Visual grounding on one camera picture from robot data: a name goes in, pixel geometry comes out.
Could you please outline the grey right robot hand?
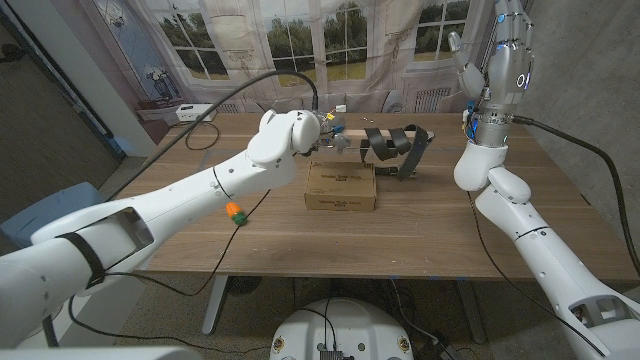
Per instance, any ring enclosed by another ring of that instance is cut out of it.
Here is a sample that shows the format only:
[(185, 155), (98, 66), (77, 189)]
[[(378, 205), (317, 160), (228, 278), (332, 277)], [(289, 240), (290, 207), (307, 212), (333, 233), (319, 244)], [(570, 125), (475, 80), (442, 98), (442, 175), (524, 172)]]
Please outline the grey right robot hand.
[(515, 109), (529, 87), (534, 59), (533, 23), (521, 3), (498, 0), (494, 5), (495, 53), (485, 72), (470, 62), (459, 34), (448, 35), (459, 84), (468, 98), (479, 102), (466, 134), (472, 143), (492, 148), (506, 143)]

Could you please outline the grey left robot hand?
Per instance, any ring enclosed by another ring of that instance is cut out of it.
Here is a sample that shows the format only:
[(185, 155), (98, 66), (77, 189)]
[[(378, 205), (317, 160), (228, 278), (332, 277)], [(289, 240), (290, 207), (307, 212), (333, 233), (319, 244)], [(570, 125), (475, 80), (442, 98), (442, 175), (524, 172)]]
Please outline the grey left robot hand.
[(351, 139), (345, 135), (346, 119), (342, 115), (326, 114), (321, 118), (320, 147), (333, 148), (338, 154), (351, 145)]

